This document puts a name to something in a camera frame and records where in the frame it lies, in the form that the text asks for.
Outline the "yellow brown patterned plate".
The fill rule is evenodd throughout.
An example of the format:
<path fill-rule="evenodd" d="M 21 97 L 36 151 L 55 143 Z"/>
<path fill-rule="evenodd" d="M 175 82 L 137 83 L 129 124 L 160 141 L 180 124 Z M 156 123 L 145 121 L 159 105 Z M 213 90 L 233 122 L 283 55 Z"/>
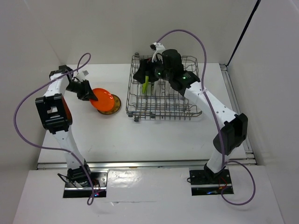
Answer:
<path fill-rule="evenodd" d="M 118 96 L 114 95 L 114 94 L 112 96 L 114 98 L 114 106 L 113 106 L 113 108 L 111 110 L 109 110 L 109 111 L 106 111 L 106 112 L 98 110 L 99 113 L 101 113 L 103 115 L 112 115 L 112 114 L 117 113 L 120 110 L 120 108 L 121 108 L 121 100 L 120 100 L 120 98 Z"/>

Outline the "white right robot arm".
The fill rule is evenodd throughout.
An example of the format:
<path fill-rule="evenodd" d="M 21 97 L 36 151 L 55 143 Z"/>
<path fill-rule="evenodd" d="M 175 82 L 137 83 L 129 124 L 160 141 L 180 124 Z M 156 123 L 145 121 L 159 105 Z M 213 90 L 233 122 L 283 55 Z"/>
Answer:
<path fill-rule="evenodd" d="M 150 47 L 154 51 L 152 57 L 140 60 L 133 78 L 140 84 L 164 80 L 215 122 L 217 134 L 213 139 L 214 151 L 204 165 L 205 180 L 214 183 L 223 173 L 232 152 L 245 141 L 248 117 L 228 109 L 204 86 L 203 77 L 187 71 L 176 49 L 166 49 L 159 42 L 154 42 Z"/>

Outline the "orange plate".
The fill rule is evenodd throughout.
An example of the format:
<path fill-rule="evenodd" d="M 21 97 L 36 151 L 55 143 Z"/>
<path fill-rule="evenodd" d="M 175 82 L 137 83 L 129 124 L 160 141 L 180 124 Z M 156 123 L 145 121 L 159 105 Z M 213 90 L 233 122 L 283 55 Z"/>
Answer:
<path fill-rule="evenodd" d="M 94 108 L 102 112 L 107 112 L 114 107 L 114 98 L 109 91 L 102 88 L 95 88 L 93 89 L 93 93 L 98 99 L 90 99 L 90 102 Z"/>

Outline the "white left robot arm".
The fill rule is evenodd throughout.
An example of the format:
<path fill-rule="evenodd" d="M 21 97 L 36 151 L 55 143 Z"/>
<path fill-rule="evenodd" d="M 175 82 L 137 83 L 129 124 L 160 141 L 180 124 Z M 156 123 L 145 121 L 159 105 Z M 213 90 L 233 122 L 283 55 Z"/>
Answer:
<path fill-rule="evenodd" d="M 89 81 L 85 79 L 87 71 L 78 73 L 67 65 L 61 65 L 58 70 L 51 71 L 49 78 L 52 83 L 42 97 L 35 99 L 35 105 L 45 130 L 49 131 L 57 140 L 64 153 L 67 163 L 67 176 L 61 179 L 71 184 L 90 187 L 92 174 L 84 157 L 80 154 L 72 135 L 73 123 L 70 109 L 65 101 L 66 91 L 76 93 L 82 101 L 98 100 L 93 93 Z"/>

